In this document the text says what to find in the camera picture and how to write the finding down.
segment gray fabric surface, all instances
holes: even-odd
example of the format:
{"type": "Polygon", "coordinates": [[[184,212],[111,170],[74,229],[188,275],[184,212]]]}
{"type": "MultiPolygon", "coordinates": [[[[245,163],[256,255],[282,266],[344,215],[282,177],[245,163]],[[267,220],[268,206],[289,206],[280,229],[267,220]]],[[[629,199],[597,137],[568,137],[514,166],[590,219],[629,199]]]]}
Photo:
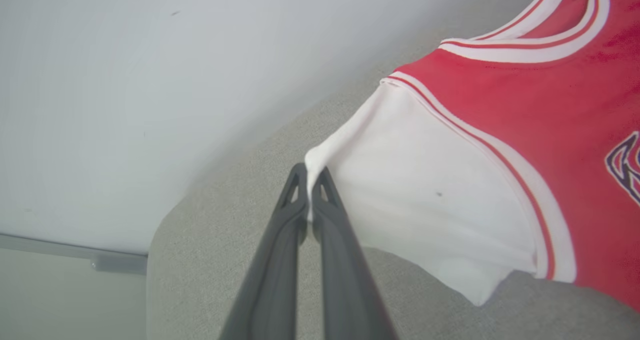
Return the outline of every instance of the gray fabric surface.
{"type": "MultiPolygon", "coordinates": [[[[297,117],[252,151],[203,177],[167,215],[151,244],[147,272],[150,340],[218,336],[293,164],[345,122],[394,67],[450,35],[478,35],[510,20],[530,0],[479,0],[417,33],[402,52],[297,117]]],[[[300,248],[298,338],[322,339],[320,247],[300,248]]],[[[609,297],[512,274],[476,308],[418,266],[365,250],[398,335],[416,340],[635,340],[640,315],[609,297]]]]}

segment white wall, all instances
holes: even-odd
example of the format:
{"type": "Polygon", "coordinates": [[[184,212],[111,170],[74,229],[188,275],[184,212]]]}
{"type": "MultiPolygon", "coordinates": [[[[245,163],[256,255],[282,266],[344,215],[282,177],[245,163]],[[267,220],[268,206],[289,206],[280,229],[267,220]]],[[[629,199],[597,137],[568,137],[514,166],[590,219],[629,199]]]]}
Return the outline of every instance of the white wall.
{"type": "Polygon", "coordinates": [[[0,0],[0,233],[144,253],[230,143],[473,1],[0,0]]]}
{"type": "Polygon", "coordinates": [[[0,249],[0,339],[144,340],[146,277],[0,249]]]}

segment white sleeve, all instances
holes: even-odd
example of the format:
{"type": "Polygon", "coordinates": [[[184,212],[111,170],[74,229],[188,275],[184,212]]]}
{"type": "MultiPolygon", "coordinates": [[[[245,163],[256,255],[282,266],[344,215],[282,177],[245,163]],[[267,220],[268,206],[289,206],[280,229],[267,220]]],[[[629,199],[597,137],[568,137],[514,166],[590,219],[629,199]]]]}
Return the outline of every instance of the white sleeve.
{"type": "Polygon", "coordinates": [[[476,306],[512,270],[535,272],[521,204],[479,149],[409,91],[382,83],[304,159],[329,167],[360,243],[425,269],[476,306]]]}

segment embroidered logo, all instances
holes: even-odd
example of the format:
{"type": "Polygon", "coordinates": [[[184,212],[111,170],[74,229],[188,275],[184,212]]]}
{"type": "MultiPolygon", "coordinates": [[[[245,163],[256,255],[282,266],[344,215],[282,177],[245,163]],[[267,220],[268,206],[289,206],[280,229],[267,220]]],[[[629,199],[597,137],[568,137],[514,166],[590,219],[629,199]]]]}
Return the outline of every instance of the embroidered logo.
{"type": "Polygon", "coordinates": [[[640,141],[634,131],[618,144],[605,159],[608,172],[613,175],[636,203],[640,204],[640,141]]]}

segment red jersey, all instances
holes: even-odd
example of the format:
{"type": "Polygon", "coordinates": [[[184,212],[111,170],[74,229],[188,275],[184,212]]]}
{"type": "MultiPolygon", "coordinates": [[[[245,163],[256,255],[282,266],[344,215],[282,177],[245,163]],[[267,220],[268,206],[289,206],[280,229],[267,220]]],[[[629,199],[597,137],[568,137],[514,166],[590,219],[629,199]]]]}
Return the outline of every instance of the red jersey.
{"type": "Polygon", "coordinates": [[[640,311],[640,0],[534,0],[384,81],[505,169],[537,276],[640,311]]]}

